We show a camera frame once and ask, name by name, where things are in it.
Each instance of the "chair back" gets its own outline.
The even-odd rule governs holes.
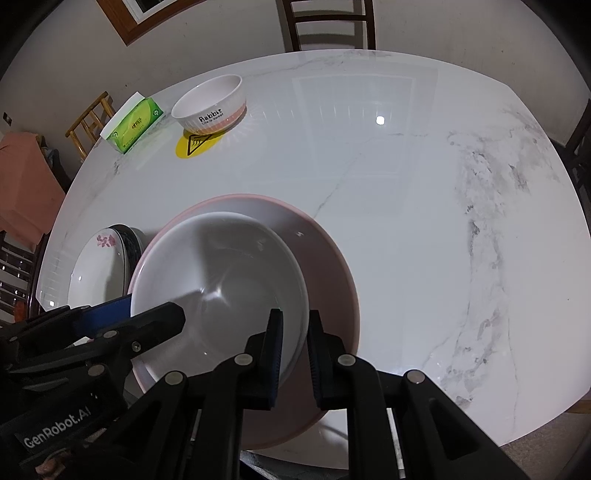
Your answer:
[[[6,232],[0,232],[0,310],[14,315],[18,302],[26,304],[33,263],[32,253],[10,244]]]
[[[90,104],[86,110],[84,110],[82,115],[76,119],[76,121],[66,132],[66,138],[71,138],[74,142],[74,145],[78,149],[81,159],[80,163],[85,161],[86,157],[88,156],[88,152],[82,145],[82,142],[80,142],[80,139],[76,134],[76,129],[79,126],[82,126],[82,129],[90,139],[90,148],[92,148],[99,139],[101,130],[103,130],[107,122],[113,118],[115,114],[111,103],[112,99],[109,97],[109,94],[107,92],[103,92],[94,102]],[[95,108],[98,108],[99,105],[103,111],[100,113],[100,115],[97,115]]]
[[[297,32],[297,24],[305,22],[324,22],[324,21],[359,21],[365,22],[368,49],[375,50],[375,20],[374,20],[374,4],[373,0],[363,0],[363,7],[365,13],[351,14],[347,12],[322,12],[318,14],[296,15],[293,10],[292,3],[304,0],[282,0],[283,8],[285,9],[285,16],[287,18],[287,27],[290,32],[291,46],[293,51],[301,51],[300,38]]]
[[[581,146],[583,140],[585,140],[586,136],[589,134],[589,129],[591,128],[591,100],[587,101],[587,106],[585,107],[585,111],[581,116],[579,123],[575,127],[573,134],[570,136],[569,141],[566,142],[564,149],[566,151],[566,155],[568,158],[572,158],[575,155],[575,151],[577,148]]]

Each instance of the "marble table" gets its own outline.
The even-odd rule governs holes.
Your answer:
[[[195,156],[177,155],[170,114],[126,155],[92,150],[47,246],[44,308],[66,303],[76,258],[101,228],[124,223],[149,240],[195,203],[257,193],[305,211],[339,246],[359,296],[358,355],[424,370],[497,443],[589,389],[589,231],[509,87],[422,57],[317,50],[230,65],[154,99],[170,112],[225,73],[243,76],[248,112]],[[346,449],[336,411],[263,453],[344,468]]]

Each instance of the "white wall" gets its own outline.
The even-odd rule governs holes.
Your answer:
[[[505,82],[551,136],[568,139],[589,92],[560,43],[521,0],[374,5],[379,49],[449,61]],[[321,32],[326,25],[306,28]],[[205,0],[129,47],[95,0],[64,0],[0,81],[0,115],[6,111],[13,128],[45,134],[73,174],[79,158],[64,133],[104,90],[119,107],[136,90],[152,95],[229,63],[281,53],[283,38],[277,0]]]

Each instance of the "white bowl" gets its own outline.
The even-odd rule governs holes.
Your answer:
[[[256,220],[230,212],[179,223],[138,266],[131,315],[173,301],[186,317],[183,331],[142,355],[150,375],[171,370],[197,375],[244,351],[283,311],[280,382],[306,339],[309,304],[300,267],[286,244]]]
[[[229,128],[246,109],[240,75],[222,75],[197,85],[175,103],[173,118],[185,130],[210,135]]]
[[[338,335],[348,353],[355,354],[359,343],[359,303],[347,263],[328,233],[304,212],[280,200],[238,193],[205,200],[181,212],[150,242],[129,284],[135,291],[138,272],[150,251],[176,225],[188,218],[210,212],[247,215],[272,229],[297,259],[311,309],[320,311],[324,331]],[[133,359],[135,378],[146,392],[158,380],[150,373],[152,358]],[[310,428],[324,415],[312,392],[308,355],[302,351],[293,372],[280,387],[275,408],[270,411],[245,410],[242,449],[260,449],[284,443]]]
[[[116,230],[105,228],[88,240],[76,260],[68,305],[95,306],[117,299],[125,295],[130,276],[121,237]]]

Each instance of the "heat warning sticker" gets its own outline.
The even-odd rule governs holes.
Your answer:
[[[192,158],[212,148],[222,137],[223,132],[211,135],[194,135],[183,131],[178,140],[176,154],[178,158]]]

